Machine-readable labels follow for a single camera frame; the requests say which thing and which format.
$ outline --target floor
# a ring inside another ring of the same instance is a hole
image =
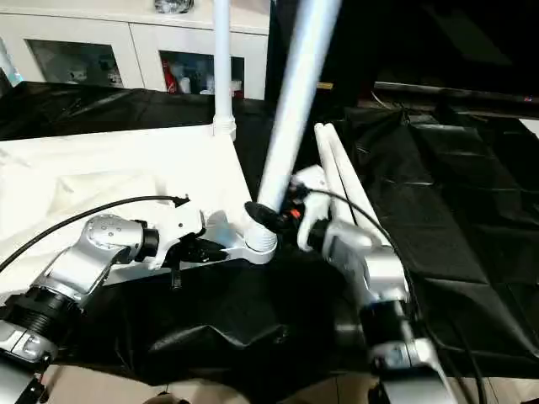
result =
[[[477,394],[475,381],[465,379]],[[190,404],[248,404],[236,391],[204,380],[188,380],[151,387],[143,383],[72,366],[51,366],[44,376],[51,389],[50,404],[142,404],[162,391]],[[285,404],[366,404],[367,391],[376,381],[369,375],[332,377],[299,391]],[[465,403],[458,384],[450,380],[459,404]],[[539,397],[539,380],[484,379],[489,404],[520,404]]]

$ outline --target bottle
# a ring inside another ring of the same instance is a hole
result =
[[[178,83],[176,82],[176,77],[170,71],[170,65],[168,61],[161,61],[163,64],[163,74],[165,76],[165,85],[167,87],[167,92],[170,94],[176,94],[178,92]]]

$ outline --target black plastic sheet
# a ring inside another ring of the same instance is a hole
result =
[[[255,196],[273,108],[250,100],[233,108],[235,147]],[[212,116],[211,98],[24,83],[0,99],[0,140],[208,124]],[[443,109],[347,109],[319,119],[335,123],[402,250],[442,361],[469,374],[462,334],[485,375],[538,377],[537,138],[518,120]],[[318,162],[309,128],[296,168]],[[59,360],[155,385],[205,377],[256,402],[329,372],[367,371],[344,281],[316,254],[283,246],[263,267],[216,264],[184,271],[180,291],[169,286],[159,276],[103,288]]]

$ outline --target black cable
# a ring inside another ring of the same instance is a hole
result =
[[[339,377],[335,376],[335,391],[337,392],[337,404],[340,404]]]
[[[188,201],[188,199],[182,199],[177,196],[167,196],[167,195],[136,196],[134,198],[121,199],[115,202],[110,202],[109,204],[98,206],[97,208],[86,210],[83,213],[79,213],[78,215],[72,216],[69,219],[65,219],[64,221],[61,221],[60,223],[57,223],[54,226],[49,227],[48,229],[38,234],[36,237],[32,238],[30,241],[26,242],[24,245],[19,247],[13,254],[7,257],[3,263],[0,263],[0,272],[2,272],[10,263],[12,263],[15,259],[17,259],[22,253],[24,253],[26,250],[28,250],[37,242],[49,236],[54,231],[61,229],[62,227],[67,226],[73,223],[74,221],[78,221],[82,219],[83,217],[93,215],[94,213],[98,213],[102,210],[107,210],[109,208],[114,208],[115,206],[130,204],[133,202],[141,202],[143,200],[170,200],[174,202],[174,204],[177,207]]]
[[[345,198],[344,196],[341,196],[339,194],[335,194],[335,193],[330,192],[330,191],[326,191],[324,189],[310,189],[310,188],[302,186],[302,185],[298,186],[297,188],[298,188],[298,190],[300,192],[303,189],[303,191],[307,192],[307,193],[313,192],[315,194],[326,194],[328,196],[331,196],[332,198],[342,200],[343,202],[348,204],[348,206],[351,206],[352,208],[354,208],[355,210],[360,212],[361,215],[363,217],[365,217],[387,239],[387,241],[391,244],[393,250],[395,251],[395,254],[397,255],[398,259],[401,261],[401,263],[403,265],[403,270],[404,270],[405,276],[406,276],[407,281],[408,281],[408,287],[410,288],[410,295],[412,296],[412,300],[413,300],[413,304],[415,306],[416,313],[419,314],[419,302],[418,302],[418,299],[417,299],[417,295],[415,294],[414,283],[411,280],[411,273],[410,273],[410,271],[408,270],[408,267],[405,265],[405,263],[403,261],[403,255],[400,253],[400,250],[398,249],[397,244],[395,243],[395,241],[393,241],[392,237],[389,235],[387,230],[384,229],[371,215],[369,215],[367,212],[365,212],[365,210],[361,209],[357,204],[355,204],[354,202],[352,202],[348,198]],[[461,340],[462,345],[464,347],[464,350],[465,350],[465,352],[466,352],[466,354],[467,354],[467,356],[470,359],[470,362],[472,364],[473,375],[474,375],[474,378],[475,378],[476,385],[478,387],[479,404],[487,404],[486,393],[485,393],[485,385],[483,383],[483,377],[481,375],[481,371],[479,370],[478,363],[477,363],[476,359],[473,357],[472,350],[470,349],[470,346],[468,345],[467,340],[464,338],[464,335],[456,327],[456,324],[454,322],[450,321],[450,323],[451,323],[451,326],[452,326],[455,334]],[[465,385],[462,382],[462,380],[460,380],[459,381],[459,386],[463,390],[463,394],[464,394],[465,398],[467,399],[467,401],[470,404],[473,404],[472,402],[469,401],[469,400],[471,400],[472,394],[468,390],[467,385]]]
[[[470,349],[470,344],[464,337],[464,334],[462,333],[460,328],[455,324],[455,322],[451,319],[450,316],[447,316],[447,318],[449,319],[449,323],[451,324],[451,327],[453,328],[453,332],[461,341],[461,344],[464,347],[464,352],[466,352],[467,357],[470,359],[470,363],[472,365],[473,377],[475,378],[475,383],[478,388],[479,404],[485,404],[487,402],[487,392],[485,391],[485,384],[483,383],[483,375],[481,374],[481,370],[479,369],[478,362],[473,356],[473,352]]]

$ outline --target white cabinet door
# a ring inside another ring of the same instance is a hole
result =
[[[0,14],[0,38],[24,80],[144,87],[128,23]]]
[[[145,24],[130,27],[146,88],[166,91],[175,81],[179,93],[212,93],[212,30]],[[268,37],[235,32],[230,36],[232,90],[245,98],[264,99]]]

